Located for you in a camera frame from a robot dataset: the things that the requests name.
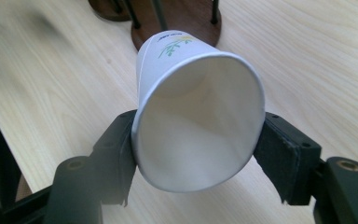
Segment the green print on cup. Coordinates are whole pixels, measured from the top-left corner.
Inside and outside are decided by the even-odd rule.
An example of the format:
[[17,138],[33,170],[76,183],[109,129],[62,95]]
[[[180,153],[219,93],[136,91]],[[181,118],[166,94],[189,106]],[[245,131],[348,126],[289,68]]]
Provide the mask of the green print on cup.
[[179,39],[169,43],[167,46],[165,46],[165,48],[162,50],[162,52],[159,54],[159,58],[161,57],[162,54],[167,54],[169,57],[175,52],[176,48],[180,48],[180,46],[185,43],[188,44],[192,41],[192,37],[191,36],[183,36],[180,37]]

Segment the wood grain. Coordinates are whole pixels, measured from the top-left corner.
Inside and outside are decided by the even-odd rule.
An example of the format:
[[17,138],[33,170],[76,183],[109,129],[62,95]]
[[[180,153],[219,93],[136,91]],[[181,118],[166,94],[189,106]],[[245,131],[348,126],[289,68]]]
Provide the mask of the wood grain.
[[[261,76],[266,109],[358,161],[358,1],[221,1],[217,47]],[[101,21],[87,1],[0,0],[0,128],[32,191],[136,108],[130,22]],[[190,194],[136,173],[127,207],[106,223],[313,223],[313,203],[282,205],[255,160],[228,182]]]

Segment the brown wooden base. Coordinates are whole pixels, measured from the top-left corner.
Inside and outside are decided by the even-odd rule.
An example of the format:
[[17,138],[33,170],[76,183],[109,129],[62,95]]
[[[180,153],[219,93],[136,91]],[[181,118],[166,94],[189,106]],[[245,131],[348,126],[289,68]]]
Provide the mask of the brown wooden base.
[[95,13],[98,16],[106,20],[129,21],[131,18],[127,9],[125,8],[122,1],[118,1],[118,2],[122,8],[122,10],[119,13],[115,12],[115,7],[110,0],[89,0],[89,5],[92,7],[92,9],[94,9]]
[[[161,32],[157,16],[150,0],[131,1],[141,27],[132,26],[131,37],[139,50],[152,35]],[[211,23],[212,0],[161,0],[162,10],[169,30],[179,30],[216,46],[221,32],[222,19],[218,11],[218,22]]]

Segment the tabletop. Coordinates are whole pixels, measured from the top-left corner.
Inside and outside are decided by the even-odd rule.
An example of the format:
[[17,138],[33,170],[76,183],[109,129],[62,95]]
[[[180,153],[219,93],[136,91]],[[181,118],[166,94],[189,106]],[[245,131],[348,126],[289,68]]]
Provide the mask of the tabletop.
[[[220,1],[218,49],[260,75],[266,110],[358,161],[358,1]],[[113,119],[137,108],[131,23],[98,18],[86,0],[0,0],[0,129],[33,192],[57,165],[89,155]],[[193,193],[151,187],[137,171],[129,205],[105,223],[313,223],[281,204],[255,159]]]

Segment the cup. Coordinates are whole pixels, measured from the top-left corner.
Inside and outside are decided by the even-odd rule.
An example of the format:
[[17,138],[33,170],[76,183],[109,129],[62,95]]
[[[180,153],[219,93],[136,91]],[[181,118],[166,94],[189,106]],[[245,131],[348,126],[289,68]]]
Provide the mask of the cup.
[[171,192],[222,183],[250,160],[264,119],[259,76],[243,58],[181,31],[150,37],[137,57],[132,148],[144,178]]

